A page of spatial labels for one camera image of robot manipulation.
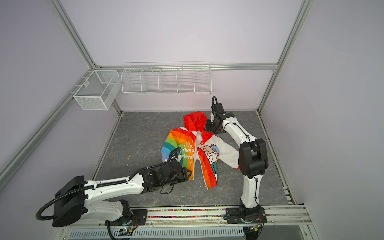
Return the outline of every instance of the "hood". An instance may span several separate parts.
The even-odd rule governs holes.
[[[188,131],[204,131],[207,116],[202,112],[194,112],[184,116],[184,125]]]

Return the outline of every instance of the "marble surface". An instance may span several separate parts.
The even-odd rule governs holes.
[[[169,131],[184,126],[183,116],[190,112],[125,112],[109,149],[104,157],[96,180],[106,180],[131,175],[136,169],[161,162],[161,148]],[[233,112],[240,124],[257,138],[264,133],[257,113]],[[238,149],[228,133],[220,134],[225,142]],[[260,183],[259,198],[262,205],[285,205],[288,201],[277,173],[269,148],[269,168]],[[170,194],[150,192],[126,195],[112,200],[128,200],[130,205],[238,205],[243,191],[243,175],[220,160],[217,162],[218,185],[206,189],[200,162],[195,164],[195,179],[176,184]]]

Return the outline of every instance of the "rainbow jacket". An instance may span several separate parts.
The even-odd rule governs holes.
[[[207,189],[217,186],[217,160],[220,159],[230,167],[238,168],[238,151],[212,133],[205,132],[207,117],[202,112],[184,116],[185,127],[173,129],[168,134],[161,149],[163,162],[170,152],[181,147],[178,161],[181,166],[192,171],[189,180],[193,180],[195,162],[200,160]]]

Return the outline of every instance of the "divided wire rack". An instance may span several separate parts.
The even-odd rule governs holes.
[[[209,62],[123,63],[122,91],[143,93],[211,93]]]
[[[83,110],[108,110],[121,87],[117,71],[93,70],[73,97]]]

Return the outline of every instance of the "robotic arm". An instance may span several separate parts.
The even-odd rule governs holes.
[[[251,223],[254,220],[256,220],[255,223],[265,223],[265,211],[259,205],[258,197],[260,181],[265,169],[268,168],[264,140],[249,134],[239,124],[233,113],[224,111],[222,104],[217,103],[216,97],[212,98],[211,120],[207,120],[205,128],[206,131],[215,134],[228,132],[239,146],[238,165],[244,175],[243,194],[238,208],[226,208],[227,215],[224,219],[228,223],[239,223],[238,220],[245,223]],[[173,150],[165,163],[143,167],[129,177],[84,181],[84,176],[77,176],[36,213],[36,218],[53,220],[54,227],[67,226],[82,219],[106,220],[107,226],[138,226],[142,219],[134,216],[127,201],[105,200],[159,189],[161,194],[170,193],[174,184],[188,181],[192,173],[177,162],[180,150],[181,148]],[[162,188],[166,185],[172,185],[170,192],[162,192]],[[43,211],[53,204],[55,205],[53,215],[42,216]]]

